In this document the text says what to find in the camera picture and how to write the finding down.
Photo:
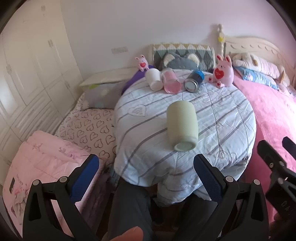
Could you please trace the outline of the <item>operator thumb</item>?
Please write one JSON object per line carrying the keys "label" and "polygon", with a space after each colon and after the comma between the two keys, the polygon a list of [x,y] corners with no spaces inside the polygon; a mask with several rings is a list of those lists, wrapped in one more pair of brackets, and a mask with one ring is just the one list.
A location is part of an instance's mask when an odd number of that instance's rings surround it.
{"label": "operator thumb", "polygon": [[143,241],[143,238],[144,233],[142,229],[138,226],[135,226],[127,230],[125,233],[112,238],[111,241]]}

